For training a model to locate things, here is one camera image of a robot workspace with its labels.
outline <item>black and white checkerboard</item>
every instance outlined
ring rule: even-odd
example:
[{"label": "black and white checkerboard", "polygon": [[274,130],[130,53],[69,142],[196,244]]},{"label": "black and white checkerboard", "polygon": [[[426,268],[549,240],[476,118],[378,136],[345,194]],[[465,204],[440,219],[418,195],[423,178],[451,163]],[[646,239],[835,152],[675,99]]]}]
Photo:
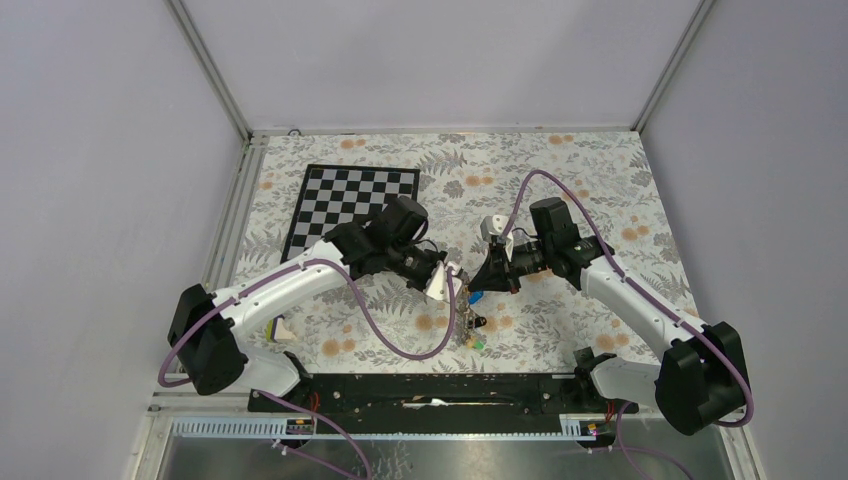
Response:
[{"label": "black and white checkerboard", "polygon": [[300,255],[340,223],[363,221],[397,196],[418,196],[419,170],[308,165],[282,261]]}]

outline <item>table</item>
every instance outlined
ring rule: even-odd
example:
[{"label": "table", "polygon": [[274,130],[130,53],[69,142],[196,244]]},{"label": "table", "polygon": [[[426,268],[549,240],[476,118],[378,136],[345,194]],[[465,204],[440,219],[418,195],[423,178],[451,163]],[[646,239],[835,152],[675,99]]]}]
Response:
[{"label": "table", "polygon": [[[638,134],[632,132],[392,134],[271,137],[242,241],[240,282],[279,265],[307,164],[419,168],[418,201],[429,212],[428,238],[472,275],[485,258],[479,224],[485,215],[508,214],[524,176],[547,170],[586,205],[606,241],[658,292],[697,315],[689,283]],[[531,233],[527,207],[562,196],[544,178],[531,181],[516,226]],[[576,208],[572,216],[589,234]],[[382,331],[408,352],[439,343],[447,305],[407,290],[393,274],[358,285]],[[518,294],[487,293],[474,305],[489,319],[478,332],[482,351],[459,336],[436,357],[409,361],[385,348],[371,332],[347,287],[317,295],[286,312],[297,340],[277,344],[257,331],[250,341],[296,354],[321,373],[564,372],[572,352],[591,346],[628,360],[657,362],[633,331],[605,306],[550,273],[522,279]]]}]

